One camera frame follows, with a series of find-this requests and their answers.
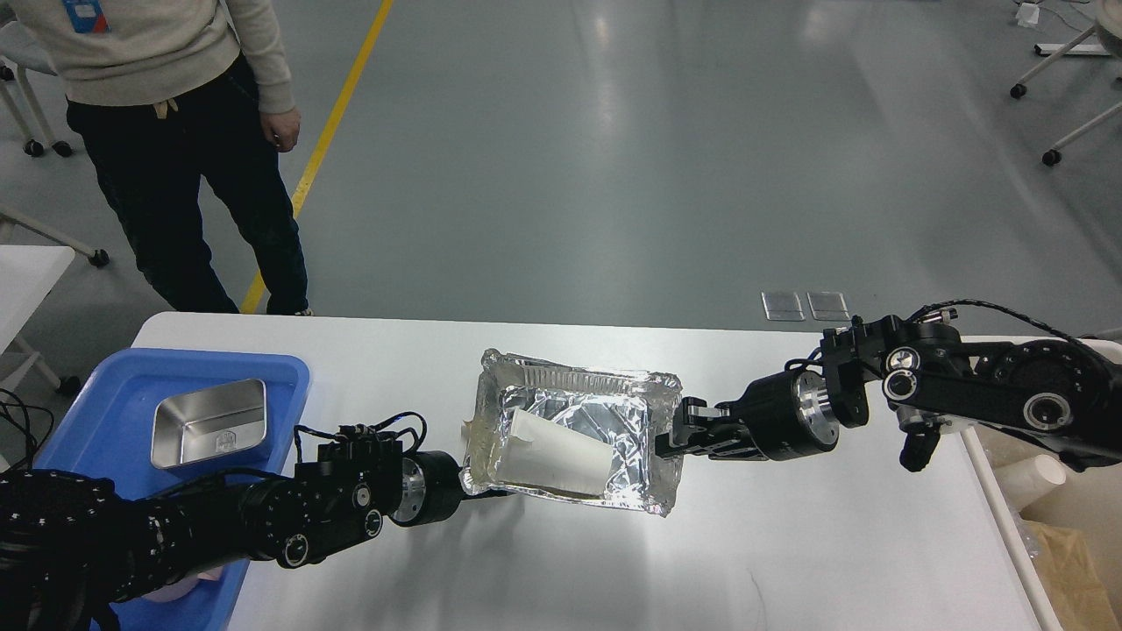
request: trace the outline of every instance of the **blue plastic tray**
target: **blue plastic tray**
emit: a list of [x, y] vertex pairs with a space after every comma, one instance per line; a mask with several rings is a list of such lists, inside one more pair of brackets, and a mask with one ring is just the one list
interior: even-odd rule
[[[174, 394], [256, 377], [265, 382], [268, 454], [240, 461], [278, 473], [292, 443], [292, 428], [307, 396], [307, 366], [287, 355], [130, 348], [110, 356], [90, 375], [36, 468], [111, 478], [117, 493], [138, 500], [183, 482], [149, 460], [156, 406]], [[227, 458], [194, 465], [197, 473], [230, 466]], [[219, 580], [202, 580], [169, 603], [136, 598], [113, 605], [122, 631], [221, 631], [233, 612], [249, 561], [226, 566]]]

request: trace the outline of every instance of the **stainless steel container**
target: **stainless steel container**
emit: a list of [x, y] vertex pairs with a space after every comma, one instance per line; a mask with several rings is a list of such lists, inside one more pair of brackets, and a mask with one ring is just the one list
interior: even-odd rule
[[260, 379], [168, 396], [153, 421], [151, 465], [171, 469], [252, 449], [265, 440], [266, 421]]

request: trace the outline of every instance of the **human hand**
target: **human hand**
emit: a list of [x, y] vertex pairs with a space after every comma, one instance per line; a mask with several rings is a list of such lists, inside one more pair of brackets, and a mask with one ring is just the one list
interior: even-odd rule
[[300, 110], [293, 108], [282, 113], [261, 112], [261, 131], [278, 152], [291, 152], [300, 137]]

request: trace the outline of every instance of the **circular joint cap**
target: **circular joint cap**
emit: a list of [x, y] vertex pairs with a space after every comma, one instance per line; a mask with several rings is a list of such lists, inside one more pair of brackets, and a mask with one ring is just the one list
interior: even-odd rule
[[910, 399], [919, 388], [919, 381], [911, 371], [900, 369], [889, 373], [884, 377], [881, 390], [884, 396], [891, 401], [904, 401]]
[[889, 354], [889, 358], [885, 364], [890, 371], [914, 371], [919, 368], [919, 353], [916, 353], [916, 349], [907, 346], [900, 347]]
[[370, 505], [371, 501], [370, 487], [366, 483], [360, 483], [355, 486], [355, 491], [351, 493], [351, 502], [353, 502], [355, 507], [365, 509]]
[[364, 522], [364, 527], [366, 528], [367, 537], [370, 538], [377, 537], [381, 532], [381, 523], [383, 523], [381, 513], [379, 513], [378, 511], [371, 510], [370, 512], [366, 513], [366, 520]]
[[1051, 392], [1034, 394], [1024, 402], [1024, 421], [1040, 431], [1056, 431], [1072, 424], [1072, 405]]
[[284, 551], [280, 554], [280, 565], [287, 568], [300, 567], [307, 560], [307, 537], [293, 534], [284, 542]]

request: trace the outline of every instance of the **caster wheel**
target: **caster wheel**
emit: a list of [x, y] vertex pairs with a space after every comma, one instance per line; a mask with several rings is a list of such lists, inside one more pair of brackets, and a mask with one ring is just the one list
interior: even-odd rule
[[104, 267], [105, 265], [109, 265], [109, 253], [103, 249], [95, 249], [93, 250], [93, 256], [91, 256], [88, 260], [90, 262], [90, 265], [93, 265], [94, 267]]
[[82, 382], [77, 377], [63, 377], [55, 392], [64, 396], [74, 396], [80, 390], [82, 390]]
[[1063, 154], [1056, 149], [1048, 149], [1045, 155], [1040, 158], [1040, 162], [1045, 163], [1045, 166], [1055, 166], [1059, 164], [1059, 161], [1064, 159]]
[[39, 157], [44, 153], [43, 145], [40, 145], [38, 140], [28, 140], [27, 144], [24, 145], [24, 153], [31, 157]]

